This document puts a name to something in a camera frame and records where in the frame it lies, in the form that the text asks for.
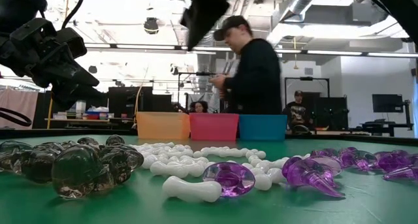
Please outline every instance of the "black cable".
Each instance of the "black cable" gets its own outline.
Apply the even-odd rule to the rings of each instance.
[[[70,14],[65,18],[64,22],[63,22],[63,26],[61,27],[61,29],[64,29],[67,24],[70,22],[71,18],[77,13],[78,9],[81,7],[81,4],[83,3],[83,0],[78,0],[76,6],[74,7],[74,9],[70,12]]]
[[[22,118],[24,121],[16,119],[15,117],[10,116],[11,115],[15,115],[18,116],[19,118]],[[18,125],[24,126],[24,127],[29,127],[32,124],[31,119],[29,119],[27,116],[19,113],[19,112],[15,112],[14,110],[9,110],[3,107],[0,107],[0,118],[5,118],[6,120],[9,120],[13,123],[17,123]]]

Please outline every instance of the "monitor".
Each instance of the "monitor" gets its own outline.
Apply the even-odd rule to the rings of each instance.
[[[374,113],[403,113],[404,102],[401,94],[373,94]]]

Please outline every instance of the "person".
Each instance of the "person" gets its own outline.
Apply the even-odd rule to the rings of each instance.
[[[198,101],[195,103],[196,113],[208,113],[208,103],[206,101]]]
[[[287,114],[290,129],[296,125],[303,125],[307,128],[312,127],[314,121],[311,119],[310,112],[302,103],[302,100],[303,92],[301,90],[295,91],[295,101],[287,104],[283,110],[283,114]]]
[[[228,102],[227,113],[281,114],[280,61],[271,44],[255,39],[242,16],[227,18],[214,38],[240,56],[234,77],[219,74],[210,79]]]

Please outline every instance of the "table surface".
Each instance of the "table surface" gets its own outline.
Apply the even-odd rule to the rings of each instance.
[[[104,143],[107,136],[86,135]],[[77,141],[81,136],[23,138],[32,145],[42,142]],[[127,144],[143,144],[136,136],[124,136]],[[418,147],[371,144],[338,140],[286,140],[285,142],[181,142],[194,150],[207,146],[229,146],[263,150],[268,160],[305,155],[321,148],[354,146],[369,152],[402,149],[418,153]],[[211,161],[245,158],[209,157]],[[137,224],[137,223],[318,223],[374,224],[418,223],[415,213],[418,185],[413,182],[386,182],[378,173],[364,174],[345,170],[336,177],[345,199],[325,196],[313,189],[297,190],[275,185],[269,191],[253,189],[237,199],[215,203],[187,203],[167,199],[161,192],[164,177],[152,176],[149,170],[137,170],[125,184],[105,195],[90,195],[80,200],[63,200],[51,185],[37,185],[24,177],[0,173],[1,224]],[[199,178],[186,179],[199,182]]]

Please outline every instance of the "black sweatshirt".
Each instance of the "black sweatshirt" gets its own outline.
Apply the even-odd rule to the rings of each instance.
[[[230,113],[281,114],[280,61],[269,42],[253,39],[241,49],[233,78],[226,78]]]

